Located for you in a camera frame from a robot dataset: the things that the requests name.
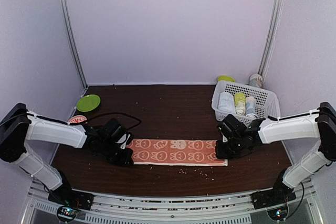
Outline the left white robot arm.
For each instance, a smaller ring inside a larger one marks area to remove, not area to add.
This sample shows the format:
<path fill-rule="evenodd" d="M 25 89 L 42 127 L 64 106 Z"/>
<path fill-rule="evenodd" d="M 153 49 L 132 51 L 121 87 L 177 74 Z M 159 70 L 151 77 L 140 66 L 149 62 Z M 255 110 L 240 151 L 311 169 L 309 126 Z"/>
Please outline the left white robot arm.
<path fill-rule="evenodd" d="M 133 135 L 116 119 L 102 127 L 69 123 L 38 115 L 16 104 L 1 120 L 1 160 L 14 163 L 31 177 L 41 181 L 64 205 L 76 197 L 60 171 L 51 167 L 28 145 L 28 141 L 44 141 L 90 150 L 117 166 L 133 165 L 132 149 L 127 145 Z"/>

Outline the blue polka dot towel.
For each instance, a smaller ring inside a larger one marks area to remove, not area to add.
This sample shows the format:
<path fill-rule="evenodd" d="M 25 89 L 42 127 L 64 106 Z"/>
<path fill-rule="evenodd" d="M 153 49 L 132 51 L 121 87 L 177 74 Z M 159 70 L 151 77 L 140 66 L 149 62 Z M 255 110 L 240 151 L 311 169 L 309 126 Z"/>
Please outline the blue polka dot towel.
<path fill-rule="evenodd" d="M 254 97 L 249 96 L 246 98 L 246 111 L 245 115 L 249 118 L 256 119 L 257 118 L 257 113 L 255 110 L 256 107 L 256 100 Z"/>

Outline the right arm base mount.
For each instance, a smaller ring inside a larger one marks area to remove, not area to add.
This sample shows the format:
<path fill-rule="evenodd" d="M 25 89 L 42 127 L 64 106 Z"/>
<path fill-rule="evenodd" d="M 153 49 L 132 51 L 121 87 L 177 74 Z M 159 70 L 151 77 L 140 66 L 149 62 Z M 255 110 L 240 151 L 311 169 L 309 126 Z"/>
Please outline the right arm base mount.
<path fill-rule="evenodd" d="M 254 209 L 269 208 L 268 216 L 274 221 L 284 221 L 289 217 L 288 202 L 295 199 L 293 188 L 286 186 L 281 177 L 277 178 L 272 189 L 251 194 Z"/>

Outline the orange patterned towel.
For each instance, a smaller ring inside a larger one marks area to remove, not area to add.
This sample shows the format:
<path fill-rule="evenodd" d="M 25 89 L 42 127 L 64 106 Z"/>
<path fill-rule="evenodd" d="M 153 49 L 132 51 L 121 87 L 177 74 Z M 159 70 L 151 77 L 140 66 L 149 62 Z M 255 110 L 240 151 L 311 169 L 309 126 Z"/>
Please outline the orange patterned towel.
<path fill-rule="evenodd" d="M 227 166 L 218 159 L 215 140 L 151 140 L 135 139 L 127 147 L 133 150 L 136 165 L 161 166 Z"/>

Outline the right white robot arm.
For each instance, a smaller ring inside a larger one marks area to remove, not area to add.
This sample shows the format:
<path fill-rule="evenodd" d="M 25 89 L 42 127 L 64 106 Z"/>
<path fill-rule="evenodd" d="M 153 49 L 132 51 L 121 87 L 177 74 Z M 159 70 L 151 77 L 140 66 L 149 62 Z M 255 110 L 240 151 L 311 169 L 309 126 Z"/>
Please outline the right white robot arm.
<path fill-rule="evenodd" d="M 303 114 L 255 119 L 248 126 L 229 114 L 217 128 L 223 136 L 223 140 L 218 140 L 215 145 L 218 159 L 237 159 L 247 150 L 284 140 L 317 140 L 300 161 L 279 175 L 269 192 L 269 199 L 274 204 L 281 203 L 290 191 L 320 168 L 335 162 L 335 109 L 328 102 Z"/>

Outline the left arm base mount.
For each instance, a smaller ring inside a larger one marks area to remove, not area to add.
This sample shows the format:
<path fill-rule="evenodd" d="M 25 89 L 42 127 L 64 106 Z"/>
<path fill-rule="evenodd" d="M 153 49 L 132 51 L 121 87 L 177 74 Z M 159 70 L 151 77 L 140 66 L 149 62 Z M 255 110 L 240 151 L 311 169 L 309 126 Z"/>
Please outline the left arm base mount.
<path fill-rule="evenodd" d="M 63 184 L 56 190 L 44 185 L 44 190 L 49 201 L 60 205 L 56 217 L 63 223 L 74 221 L 82 210 L 90 210 L 94 200 L 93 194 L 73 190 L 69 185 Z"/>

